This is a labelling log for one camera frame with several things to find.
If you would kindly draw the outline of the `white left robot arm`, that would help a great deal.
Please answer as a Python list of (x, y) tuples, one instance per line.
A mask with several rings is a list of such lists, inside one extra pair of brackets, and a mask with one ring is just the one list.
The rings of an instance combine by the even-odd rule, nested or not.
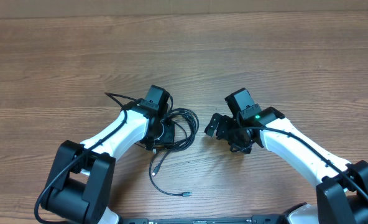
[(119, 215), (108, 208), (116, 161), (135, 143), (150, 149), (167, 133), (162, 119), (171, 96), (152, 85), (145, 98), (121, 106), (118, 118), (90, 139), (66, 140), (55, 155), (45, 188), (35, 205), (62, 218), (62, 223), (118, 223)]

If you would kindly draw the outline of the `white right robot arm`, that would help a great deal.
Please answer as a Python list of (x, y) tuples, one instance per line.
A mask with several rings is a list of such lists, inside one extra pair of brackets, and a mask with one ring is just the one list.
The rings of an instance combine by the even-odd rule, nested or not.
[(254, 215), (253, 223), (368, 223), (368, 162), (349, 162), (302, 134), (279, 110), (261, 109), (241, 88), (225, 98), (232, 116), (219, 113), (205, 128), (228, 142), (231, 152), (250, 154), (253, 144), (275, 153), (316, 191), (316, 205), (298, 204), (281, 215)]

